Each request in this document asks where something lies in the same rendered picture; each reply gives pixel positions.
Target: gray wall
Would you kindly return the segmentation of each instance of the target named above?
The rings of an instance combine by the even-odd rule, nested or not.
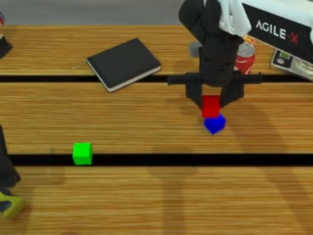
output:
[[[180,24],[183,0],[0,0],[6,25]]]

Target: cube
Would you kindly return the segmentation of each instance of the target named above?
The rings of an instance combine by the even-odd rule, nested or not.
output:
[[[202,96],[202,117],[218,118],[220,114],[220,97],[218,95]]]
[[[205,118],[203,124],[214,135],[225,128],[226,119],[222,114],[219,114],[218,118]]]
[[[75,143],[73,147],[75,165],[91,165],[92,149],[90,143]]]

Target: wooden table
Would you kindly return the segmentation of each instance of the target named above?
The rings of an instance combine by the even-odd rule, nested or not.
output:
[[[194,37],[183,26],[2,26],[14,49],[0,61],[0,75],[93,75],[87,57],[138,37],[162,64],[159,75],[198,71],[189,55]],[[256,44],[252,73],[281,74],[269,67],[274,49]]]
[[[70,154],[86,141],[95,153],[313,152],[313,83],[248,85],[222,109],[226,128],[214,136],[184,92],[165,83],[112,94],[100,82],[3,83],[0,123],[10,154]]]
[[[311,235],[311,167],[18,167],[3,235]]]

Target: black notebook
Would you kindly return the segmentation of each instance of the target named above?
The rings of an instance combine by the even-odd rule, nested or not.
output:
[[[161,69],[160,62],[138,39],[87,58],[108,92],[114,92]]]

